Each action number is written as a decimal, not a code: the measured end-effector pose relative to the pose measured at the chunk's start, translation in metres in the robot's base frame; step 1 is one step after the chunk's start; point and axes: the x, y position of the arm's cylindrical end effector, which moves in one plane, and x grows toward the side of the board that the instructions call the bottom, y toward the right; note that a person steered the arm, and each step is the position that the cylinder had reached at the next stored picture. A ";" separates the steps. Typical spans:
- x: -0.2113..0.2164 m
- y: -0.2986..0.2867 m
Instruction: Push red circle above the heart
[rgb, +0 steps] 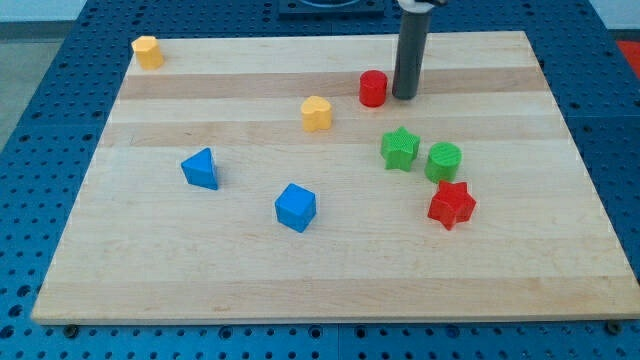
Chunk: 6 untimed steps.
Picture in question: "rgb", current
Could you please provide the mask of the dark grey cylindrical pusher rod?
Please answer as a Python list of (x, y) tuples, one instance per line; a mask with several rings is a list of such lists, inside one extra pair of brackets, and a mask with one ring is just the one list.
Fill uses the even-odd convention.
[(417, 95), (431, 17), (431, 12), (402, 14), (392, 84), (392, 94), (399, 100)]

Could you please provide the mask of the white rod mount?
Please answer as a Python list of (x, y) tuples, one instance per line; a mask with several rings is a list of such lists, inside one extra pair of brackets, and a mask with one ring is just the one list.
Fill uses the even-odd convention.
[(429, 12), (447, 4), (447, 0), (398, 0), (405, 12)]

